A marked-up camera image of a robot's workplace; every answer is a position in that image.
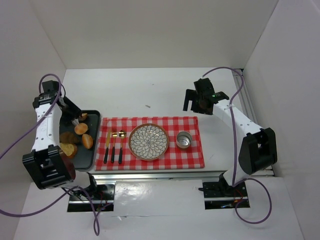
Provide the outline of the baguette slice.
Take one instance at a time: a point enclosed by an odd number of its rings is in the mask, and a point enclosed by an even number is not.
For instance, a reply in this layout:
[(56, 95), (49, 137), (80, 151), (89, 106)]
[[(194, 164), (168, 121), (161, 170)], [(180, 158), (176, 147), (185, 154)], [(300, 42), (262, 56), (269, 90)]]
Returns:
[(82, 114), (80, 115), (80, 117), (78, 118), (78, 120), (79, 120), (80, 122), (83, 122), (83, 121), (85, 121), (85, 120), (87, 119), (87, 117), (88, 117), (88, 114), (87, 114), (87, 113), (82, 113)]

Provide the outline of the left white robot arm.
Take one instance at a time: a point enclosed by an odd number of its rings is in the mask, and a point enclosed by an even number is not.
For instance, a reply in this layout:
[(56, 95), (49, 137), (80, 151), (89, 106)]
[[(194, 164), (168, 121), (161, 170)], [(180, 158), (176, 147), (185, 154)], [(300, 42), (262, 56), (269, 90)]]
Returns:
[(60, 93), (58, 81), (45, 81), (42, 88), (32, 103), (38, 124), (34, 144), (22, 163), (39, 189), (70, 189), (77, 185), (76, 170), (60, 147), (60, 124), (78, 123), (82, 111)]

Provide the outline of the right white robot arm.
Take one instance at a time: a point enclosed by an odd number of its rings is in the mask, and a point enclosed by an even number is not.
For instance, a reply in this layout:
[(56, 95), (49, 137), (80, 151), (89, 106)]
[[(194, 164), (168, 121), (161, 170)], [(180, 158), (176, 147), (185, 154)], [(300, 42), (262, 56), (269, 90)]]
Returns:
[(206, 196), (227, 197), (252, 174), (278, 161), (276, 134), (270, 127), (263, 128), (251, 121), (224, 92), (216, 92), (208, 78), (195, 81), (194, 87), (185, 91), (183, 110), (214, 115), (233, 132), (235, 159), (231, 169), (222, 173), (218, 182), (200, 188)]

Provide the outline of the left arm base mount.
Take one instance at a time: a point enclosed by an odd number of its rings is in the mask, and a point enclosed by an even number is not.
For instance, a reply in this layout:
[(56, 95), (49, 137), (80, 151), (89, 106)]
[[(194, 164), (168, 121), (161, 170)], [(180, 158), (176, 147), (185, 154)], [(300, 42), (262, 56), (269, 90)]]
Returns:
[(112, 212), (114, 210), (115, 184), (98, 184), (89, 172), (82, 172), (73, 182), (63, 184), (61, 189), (68, 192), (69, 213)]

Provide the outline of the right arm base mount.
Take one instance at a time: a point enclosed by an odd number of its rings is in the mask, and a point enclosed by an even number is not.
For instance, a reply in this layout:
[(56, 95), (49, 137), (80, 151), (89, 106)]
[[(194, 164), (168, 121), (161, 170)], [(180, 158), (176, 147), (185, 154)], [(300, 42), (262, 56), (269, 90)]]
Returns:
[(233, 187), (219, 176), (218, 181), (205, 181), (198, 190), (203, 193), (206, 210), (249, 208), (247, 187), (240, 183)]

